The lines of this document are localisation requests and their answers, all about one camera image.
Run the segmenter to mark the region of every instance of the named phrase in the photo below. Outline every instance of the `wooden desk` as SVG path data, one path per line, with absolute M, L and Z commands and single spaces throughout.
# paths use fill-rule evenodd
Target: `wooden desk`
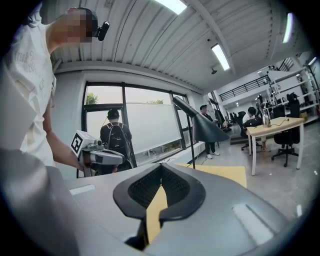
M 187 163 L 178 163 L 177 165 L 192 168 L 192 165 Z M 205 166 L 196 165 L 198 171 L 219 175 L 227 179 L 239 183 L 247 188 L 246 170 L 244 166 Z M 146 209 L 146 226 L 148 240 L 151 244 L 156 235 L 160 232 L 159 213 L 167 208 L 166 192 L 161 186 L 155 194 L 149 207 Z
M 259 125 L 257 127 L 247 127 L 246 134 L 248 135 L 249 140 L 249 154 L 252 154 L 253 151 L 253 160 L 252 160 L 252 172 L 251 175 L 254 176 L 256 174 L 256 138 L 267 136 L 271 134 L 280 133 L 282 131 L 300 127 L 300 146 L 299 146 L 299 157 L 298 162 L 296 164 L 296 168 L 299 170 L 302 161 L 302 154 L 304 150 L 304 119 L 303 118 L 293 118 L 293 117 L 278 117 L 271 120 L 270 127 L 263 127 L 263 125 Z

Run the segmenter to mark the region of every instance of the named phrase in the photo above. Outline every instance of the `white desk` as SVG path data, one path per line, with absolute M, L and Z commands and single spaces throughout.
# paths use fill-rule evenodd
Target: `white desk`
M 282 131 L 300 127 L 300 145 L 299 145 L 299 157 L 298 162 L 296 164 L 296 168 L 299 170 L 301 161 L 302 161 L 302 154 L 304 151 L 304 119 L 303 118 L 293 118 L 293 117 L 278 117 L 271 120 L 271 125 L 268 128 L 263 127 L 263 125 L 259 125 L 257 127 L 247 127 L 246 134 L 248 135 L 249 140 L 249 154 L 252 154 L 253 151 L 253 160 L 252 160 L 252 172 L 251 175 L 254 176 L 256 174 L 256 138 L 267 136 L 271 134 L 280 133 Z

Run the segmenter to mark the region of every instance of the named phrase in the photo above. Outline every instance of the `black lamp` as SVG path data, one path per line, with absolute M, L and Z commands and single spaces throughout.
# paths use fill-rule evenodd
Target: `black lamp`
M 192 163 L 193 169 L 195 169 L 196 162 L 193 137 L 196 141 L 214 143 L 226 141 L 229 139 L 229 136 L 226 135 L 214 122 L 211 122 L 203 114 L 196 111 L 192 106 L 184 102 L 181 98 L 175 96 L 173 98 L 173 103 L 186 113 L 191 142 Z M 191 133 L 189 117 L 192 118 L 193 134 Z

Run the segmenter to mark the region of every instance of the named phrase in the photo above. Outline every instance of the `railing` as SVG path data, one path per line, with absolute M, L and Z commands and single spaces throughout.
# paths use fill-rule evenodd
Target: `railing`
M 247 82 L 237 88 L 234 88 L 232 90 L 229 90 L 227 92 L 224 92 L 220 94 L 220 98 L 222 101 L 228 100 L 230 98 L 233 98 L 235 96 L 238 96 L 240 94 L 244 94 L 248 91 L 251 91 L 253 89 L 259 88 L 260 86 L 267 85 L 270 82 L 270 78 L 268 75 L 262 76 L 256 80 L 253 80 L 251 82 Z
M 289 58 L 285 58 L 283 60 L 283 62 L 281 63 L 279 70 L 280 71 L 289 71 L 294 65 L 293 60 L 289 57 Z

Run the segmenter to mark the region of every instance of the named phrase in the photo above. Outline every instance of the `lamp pole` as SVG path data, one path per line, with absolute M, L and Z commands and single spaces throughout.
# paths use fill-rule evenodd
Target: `lamp pole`
M 194 151 L 194 139 L 193 139 L 193 137 L 192 137 L 191 126 L 190 126 L 190 119 L 189 119 L 189 116 L 188 116 L 188 115 L 186 115 L 186 119 L 187 119 L 187 121 L 188 121 L 188 127 L 189 127 L 189 135 L 190 135 L 190 143 L 191 143 L 191 154 L 192 154 L 193 169 L 196 169 L 195 151 Z

